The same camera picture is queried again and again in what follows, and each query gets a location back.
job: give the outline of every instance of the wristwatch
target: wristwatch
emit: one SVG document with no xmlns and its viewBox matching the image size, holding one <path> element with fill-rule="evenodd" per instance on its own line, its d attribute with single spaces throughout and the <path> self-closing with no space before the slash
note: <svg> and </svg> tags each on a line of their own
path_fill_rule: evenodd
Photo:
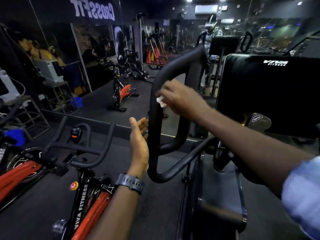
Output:
<svg viewBox="0 0 320 240">
<path fill-rule="evenodd" d="M 142 190 L 144 188 L 143 181 L 139 180 L 136 176 L 127 175 L 125 172 L 119 174 L 115 180 L 115 185 L 126 186 L 132 191 L 137 191 L 139 194 L 142 194 Z"/>
</svg>

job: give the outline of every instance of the left hand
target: left hand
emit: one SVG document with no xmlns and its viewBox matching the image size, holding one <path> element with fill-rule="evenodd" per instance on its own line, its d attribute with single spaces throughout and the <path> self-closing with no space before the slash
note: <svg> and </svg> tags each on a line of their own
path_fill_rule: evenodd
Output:
<svg viewBox="0 0 320 240">
<path fill-rule="evenodd" d="M 148 130 L 149 120 L 142 118 L 137 122 L 131 117 L 129 121 L 132 129 L 130 134 L 131 165 L 127 174 L 141 178 L 149 167 L 149 149 L 146 142 L 148 133 L 142 136 Z"/>
</svg>

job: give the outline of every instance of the blue bin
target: blue bin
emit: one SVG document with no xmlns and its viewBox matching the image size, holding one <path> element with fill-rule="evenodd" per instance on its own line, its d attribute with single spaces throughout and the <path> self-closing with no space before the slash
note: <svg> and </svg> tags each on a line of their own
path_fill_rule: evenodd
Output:
<svg viewBox="0 0 320 240">
<path fill-rule="evenodd" d="M 75 109 L 78 109 L 78 108 L 80 109 L 83 107 L 81 97 L 74 97 L 74 99 L 71 99 L 71 104 Z"/>
<path fill-rule="evenodd" d="M 20 146 L 23 146 L 24 144 L 26 144 L 26 139 L 23 136 L 22 129 L 7 130 L 7 131 L 4 131 L 3 134 L 5 136 L 8 136 L 8 137 L 16 140 L 17 143 L 15 144 L 15 146 L 17 146 L 17 147 L 20 147 Z"/>
</svg>

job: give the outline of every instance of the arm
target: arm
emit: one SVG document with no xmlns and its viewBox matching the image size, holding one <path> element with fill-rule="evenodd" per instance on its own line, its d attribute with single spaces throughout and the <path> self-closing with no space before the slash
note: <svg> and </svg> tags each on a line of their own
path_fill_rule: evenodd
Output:
<svg viewBox="0 0 320 240">
<path fill-rule="evenodd" d="M 196 91 L 175 79 L 167 81 L 158 93 L 176 114 L 195 121 L 219 138 L 277 196 L 290 171 L 315 157 L 222 115 Z"/>
<path fill-rule="evenodd" d="M 146 118 L 136 121 L 130 118 L 132 132 L 131 165 L 127 174 L 142 179 L 148 169 L 149 150 L 146 143 L 148 120 Z M 102 214 L 98 224 L 93 229 L 88 240 L 125 240 L 130 237 L 130 230 L 134 213 L 137 207 L 139 194 L 126 186 L 120 185 L 115 191 L 109 206 Z"/>
</svg>

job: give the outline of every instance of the white machine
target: white machine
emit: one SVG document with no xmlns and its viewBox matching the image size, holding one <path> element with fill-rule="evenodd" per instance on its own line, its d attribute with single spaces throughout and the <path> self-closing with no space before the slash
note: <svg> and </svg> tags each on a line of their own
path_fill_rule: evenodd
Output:
<svg viewBox="0 0 320 240">
<path fill-rule="evenodd" d="M 11 78 L 5 70 L 0 69 L 0 99 L 9 102 L 20 96 L 17 88 L 12 83 Z"/>
<path fill-rule="evenodd" d="M 48 83 L 56 84 L 64 81 L 61 74 L 61 67 L 57 60 L 34 59 L 34 64 Z"/>
</svg>

